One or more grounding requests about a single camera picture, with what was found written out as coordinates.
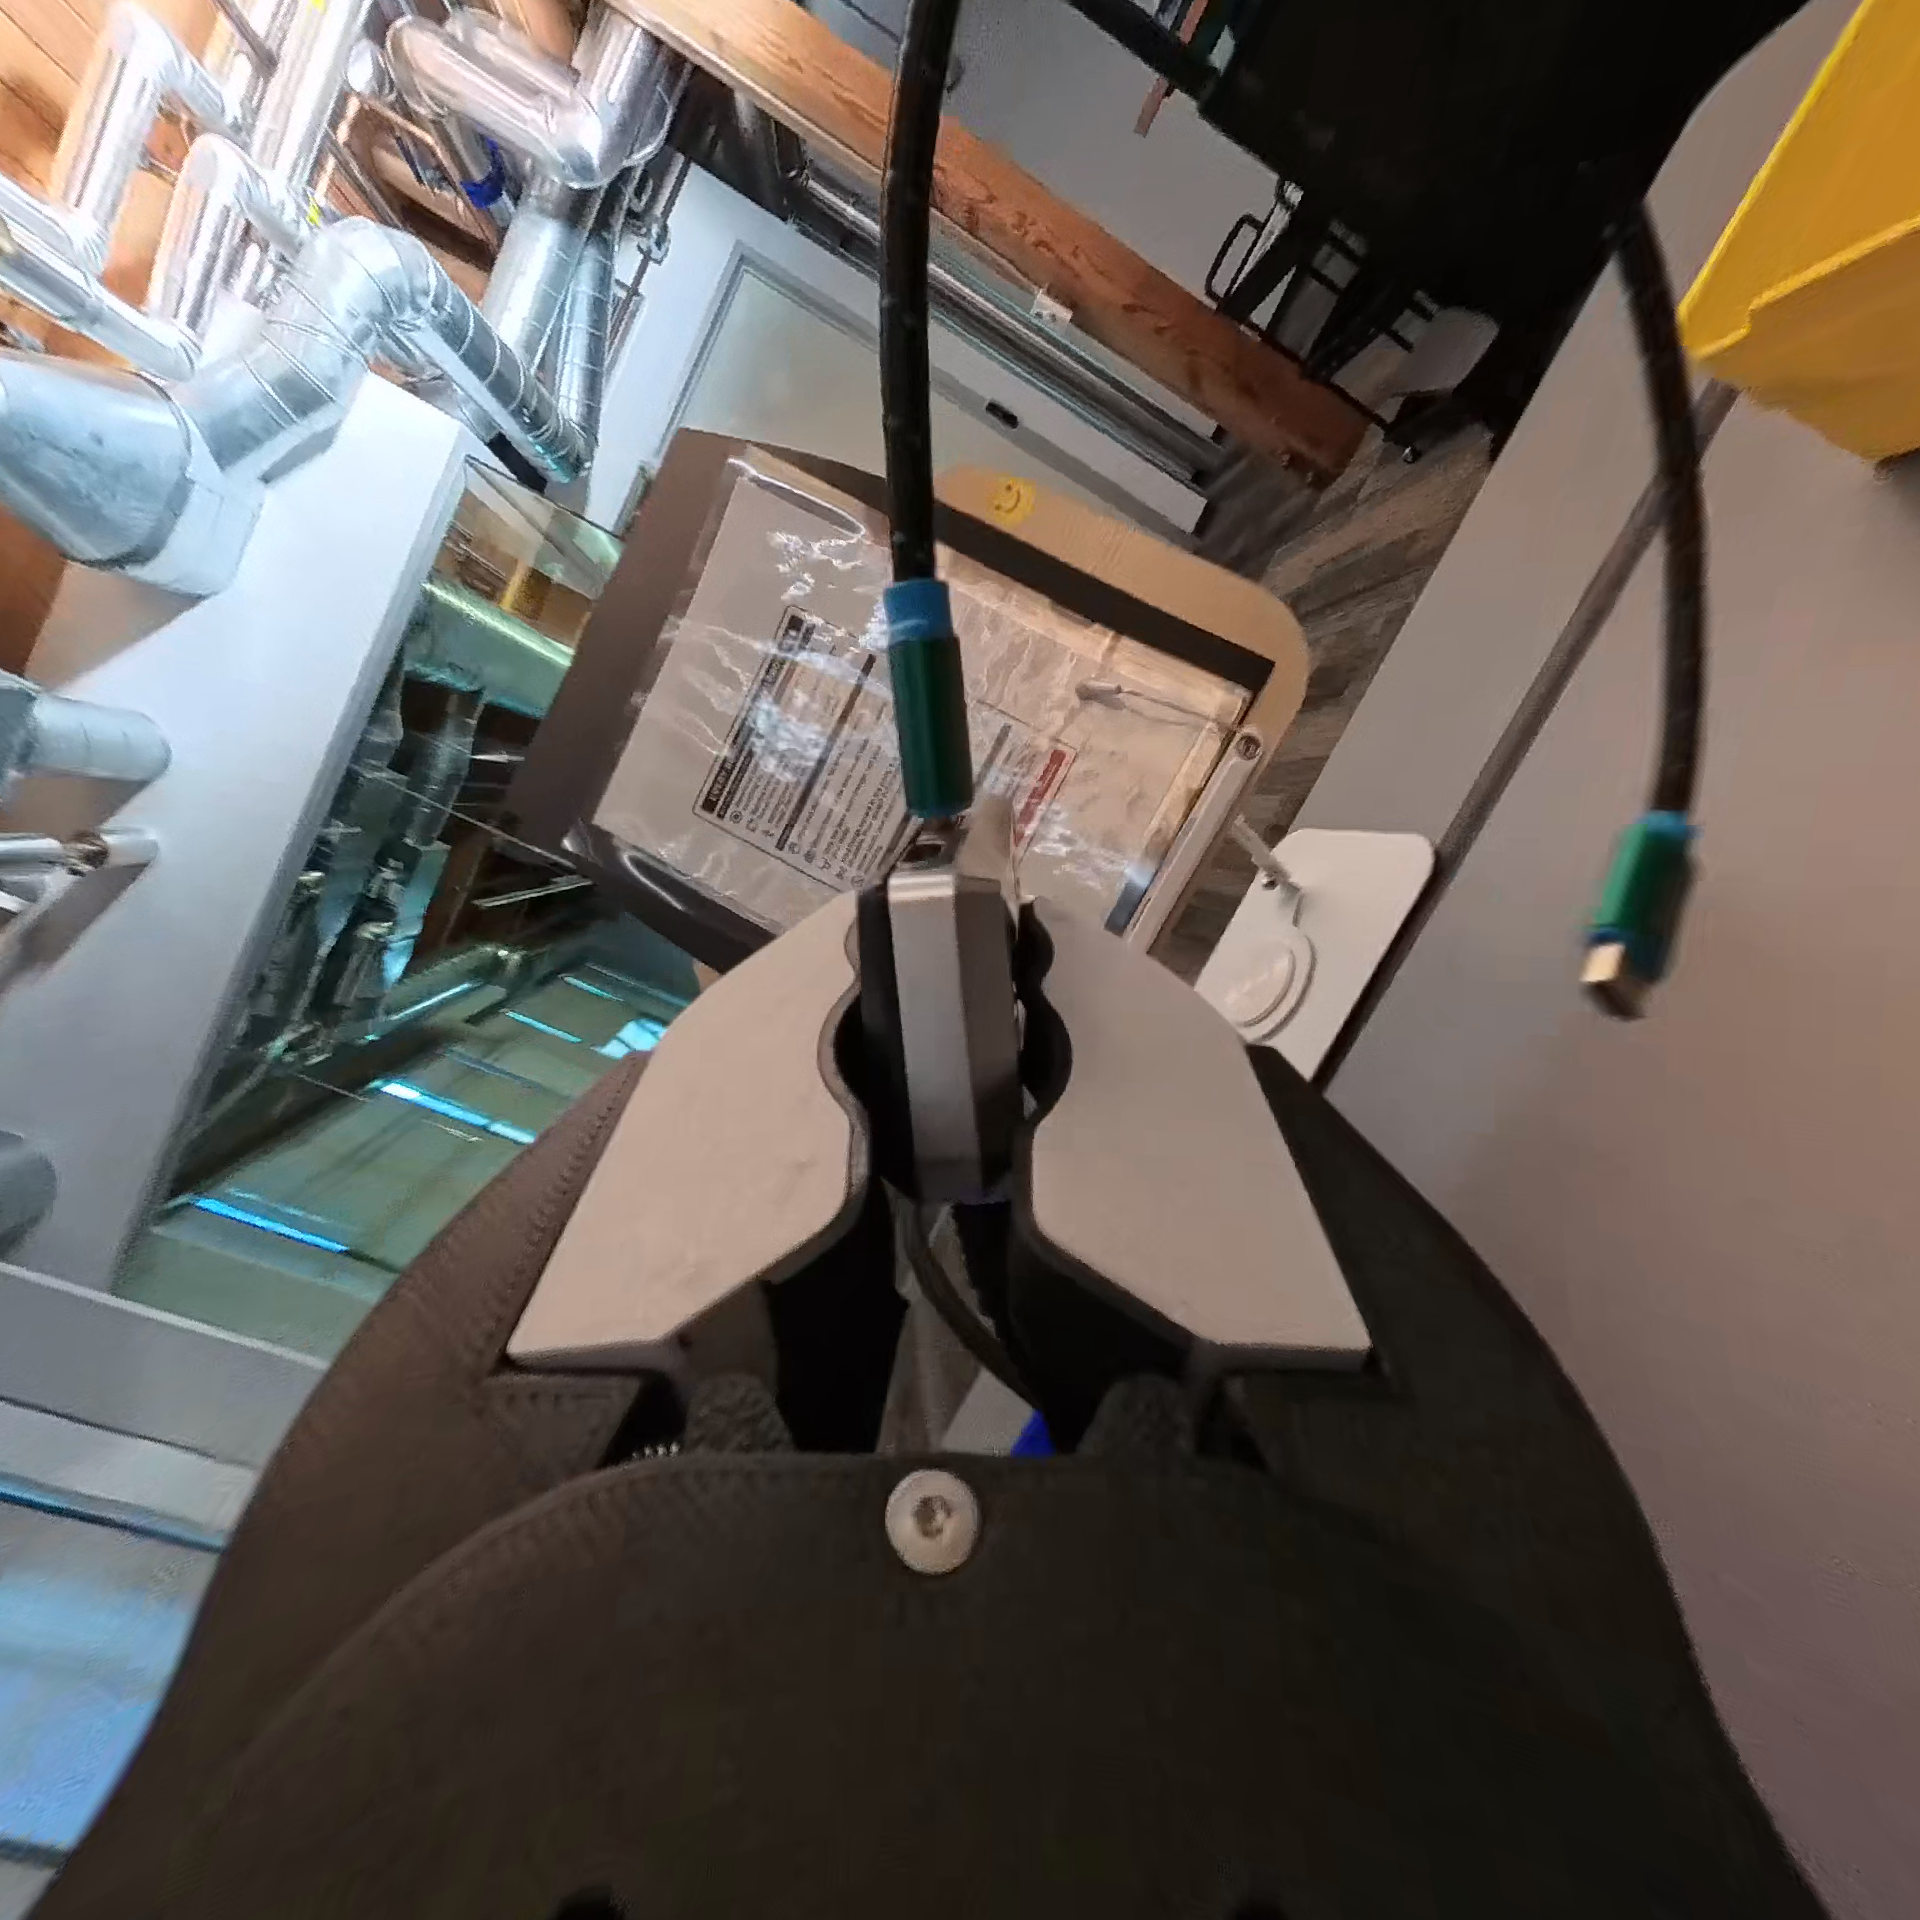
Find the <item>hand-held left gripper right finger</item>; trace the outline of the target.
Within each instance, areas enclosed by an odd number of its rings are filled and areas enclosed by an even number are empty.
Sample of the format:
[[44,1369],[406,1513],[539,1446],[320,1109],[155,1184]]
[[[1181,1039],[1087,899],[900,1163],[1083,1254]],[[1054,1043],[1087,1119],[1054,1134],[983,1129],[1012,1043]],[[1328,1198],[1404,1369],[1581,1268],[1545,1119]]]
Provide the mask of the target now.
[[1375,1344],[1251,1043],[1156,959],[1030,903],[1061,1087],[1030,1121],[1037,1252],[1192,1377],[1356,1377]]

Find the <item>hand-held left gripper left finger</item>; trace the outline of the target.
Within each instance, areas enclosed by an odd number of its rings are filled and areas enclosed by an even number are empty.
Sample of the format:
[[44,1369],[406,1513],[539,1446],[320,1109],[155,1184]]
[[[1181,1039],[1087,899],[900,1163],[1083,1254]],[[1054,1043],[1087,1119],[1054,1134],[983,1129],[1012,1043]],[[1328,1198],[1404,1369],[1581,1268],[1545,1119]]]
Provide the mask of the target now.
[[518,1369],[778,1369],[773,1288],[841,1241],[869,1188],[869,1121],[830,1059],[850,1002],[850,892],[688,995],[518,1308]]

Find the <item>silver hub adapter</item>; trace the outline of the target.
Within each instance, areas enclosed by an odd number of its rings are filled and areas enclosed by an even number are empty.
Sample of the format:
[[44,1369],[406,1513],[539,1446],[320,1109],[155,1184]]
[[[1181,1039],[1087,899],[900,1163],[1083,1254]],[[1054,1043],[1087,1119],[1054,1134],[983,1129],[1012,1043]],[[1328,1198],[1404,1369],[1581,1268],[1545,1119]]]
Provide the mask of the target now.
[[979,797],[886,885],[904,1119],[921,1200],[989,1200],[1023,1121],[1014,813]]

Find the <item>yellow plastic bin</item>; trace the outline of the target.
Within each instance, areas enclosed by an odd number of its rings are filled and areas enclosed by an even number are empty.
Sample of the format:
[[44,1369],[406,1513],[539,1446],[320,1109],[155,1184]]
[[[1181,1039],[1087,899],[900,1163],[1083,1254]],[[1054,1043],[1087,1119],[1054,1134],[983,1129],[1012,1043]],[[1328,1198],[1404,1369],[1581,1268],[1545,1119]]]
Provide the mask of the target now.
[[1860,0],[1684,298],[1691,360],[1826,443],[1920,453],[1920,7]]

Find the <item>black office chair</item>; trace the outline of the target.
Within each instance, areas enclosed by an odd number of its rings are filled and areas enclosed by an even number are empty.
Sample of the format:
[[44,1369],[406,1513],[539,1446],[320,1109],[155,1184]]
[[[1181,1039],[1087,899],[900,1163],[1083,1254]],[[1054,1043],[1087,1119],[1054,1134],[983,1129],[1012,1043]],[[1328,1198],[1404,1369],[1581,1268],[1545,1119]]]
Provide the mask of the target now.
[[1367,240],[1293,178],[1274,178],[1274,201],[1220,231],[1204,298],[1309,383],[1351,397],[1404,465],[1460,429],[1456,391],[1497,346],[1486,314],[1440,307],[1375,263]]

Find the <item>silver ventilation ducts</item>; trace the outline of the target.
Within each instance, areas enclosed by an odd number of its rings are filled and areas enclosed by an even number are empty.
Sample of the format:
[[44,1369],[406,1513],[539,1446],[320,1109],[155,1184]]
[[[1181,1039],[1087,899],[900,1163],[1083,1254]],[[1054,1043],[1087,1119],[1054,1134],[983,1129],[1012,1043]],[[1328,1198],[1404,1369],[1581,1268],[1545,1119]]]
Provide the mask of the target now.
[[[473,211],[510,208],[473,298],[384,220],[320,211],[320,150],[370,67],[468,128]],[[202,58],[106,7],[44,185],[10,178],[10,307],[115,368],[10,346],[0,491],[70,566],[213,595],[267,486],[330,443],[362,383],[423,381],[476,443],[579,486],[614,372],[614,263],[641,172],[674,143],[683,50],[642,7],[583,7],[546,50],[510,7],[377,25],[377,7],[237,7]]]

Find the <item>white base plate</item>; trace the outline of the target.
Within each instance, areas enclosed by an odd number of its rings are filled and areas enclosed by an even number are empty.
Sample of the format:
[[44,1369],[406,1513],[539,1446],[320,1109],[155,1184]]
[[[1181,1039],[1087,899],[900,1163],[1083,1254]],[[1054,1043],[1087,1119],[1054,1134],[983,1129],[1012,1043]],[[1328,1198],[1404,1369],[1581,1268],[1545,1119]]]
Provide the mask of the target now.
[[1435,845],[1417,832],[1288,832],[1282,845],[1260,845],[1245,820],[1227,835],[1258,862],[1258,885],[1198,973],[1198,989],[1245,1043],[1323,1077],[1426,899]]

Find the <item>wooden post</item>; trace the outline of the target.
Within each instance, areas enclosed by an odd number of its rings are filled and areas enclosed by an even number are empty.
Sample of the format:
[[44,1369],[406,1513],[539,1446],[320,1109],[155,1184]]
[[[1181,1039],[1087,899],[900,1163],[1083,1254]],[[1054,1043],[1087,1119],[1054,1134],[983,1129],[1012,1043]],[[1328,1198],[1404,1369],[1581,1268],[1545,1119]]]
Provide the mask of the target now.
[[[891,44],[877,25],[850,19],[860,7],[641,0],[624,12],[788,128],[818,162],[877,185]],[[1356,397],[1317,383],[1293,360],[1156,274],[959,111],[935,135],[929,208],[961,251],[1061,298],[1087,346],[1198,405],[1233,443],[1317,486],[1345,480],[1362,453],[1367,414]]]

